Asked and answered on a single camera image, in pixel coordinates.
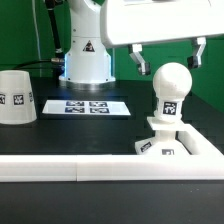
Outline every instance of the white cup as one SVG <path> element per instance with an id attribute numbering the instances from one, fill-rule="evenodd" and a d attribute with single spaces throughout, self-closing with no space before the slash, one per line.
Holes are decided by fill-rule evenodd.
<path id="1" fill-rule="evenodd" d="M 0 71 L 0 123 L 26 124 L 36 118 L 29 73 Z"/>

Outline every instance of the white chess piece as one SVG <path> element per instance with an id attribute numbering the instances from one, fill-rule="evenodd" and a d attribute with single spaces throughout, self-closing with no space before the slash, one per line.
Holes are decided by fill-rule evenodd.
<path id="1" fill-rule="evenodd" d="M 155 118 L 149 119 L 155 137 L 135 143 L 137 154 L 144 155 L 189 155 L 184 146 L 175 139 L 181 121 L 181 107 L 192 85 L 189 70 L 178 63 L 160 67 L 153 78 L 153 87 L 158 98 Z"/>
<path id="2" fill-rule="evenodd" d="M 154 115 L 166 122 L 180 120 L 182 102 L 192 86 L 189 70 L 178 63 L 160 67 L 153 78 L 153 87 L 158 98 Z"/>

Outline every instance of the black surface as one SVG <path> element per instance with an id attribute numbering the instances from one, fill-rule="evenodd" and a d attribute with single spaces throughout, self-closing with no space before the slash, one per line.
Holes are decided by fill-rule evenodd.
<path id="1" fill-rule="evenodd" d="M 146 116 L 155 98 L 150 82 L 122 81 L 97 93 L 55 89 L 32 80 L 38 120 L 0 129 L 1 154 L 133 154 L 136 140 L 150 137 Z M 131 117 L 46 116 L 47 99 L 125 101 Z M 224 115 L 190 94 L 183 120 L 221 151 Z M 1 183 L 4 224 L 223 224 L 224 181 L 128 181 Z"/>

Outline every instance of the marker sheet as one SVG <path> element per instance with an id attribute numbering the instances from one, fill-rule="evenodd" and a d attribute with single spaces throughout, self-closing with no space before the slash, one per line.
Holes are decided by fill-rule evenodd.
<path id="1" fill-rule="evenodd" d="M 47 100 L 44 114 L 131 115 L 124 102 Z"/>

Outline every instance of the green background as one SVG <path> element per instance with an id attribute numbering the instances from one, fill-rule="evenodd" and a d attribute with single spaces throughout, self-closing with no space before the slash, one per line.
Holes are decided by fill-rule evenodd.
<path id="1" fill-rule="evenodd" d="M 36 0 L 37 23 L 40 36 L 41 58 L 54 56 L 54 45 L 50 22 L 43 0 Z M 55 9 L 60 39 L 65 52 L 70 48 L 69 7 L 65 3 Z M 0 7 L 0 70 L 37 60 L 37 41 L 33 22 L 31 0 L 1 0 Z M 116 78 L 122 80 L 152 80 L 155 71 L 168 62 L 179 62 L 187 66 L 186 60 L 192 54 L 190 41 L 145 46 L 143 56 L 150 61 L 152 75 L 141 77 L 136 65 L 128 55 L 127 48 L 115 50 Z M 202 57 L 203 66 L 192 70 L 192 90 L 206 102 L 224 112 L 224 37 L 207 39 Z M 49 76 L 51 70 L 32 70 L 33 76 Z"/>

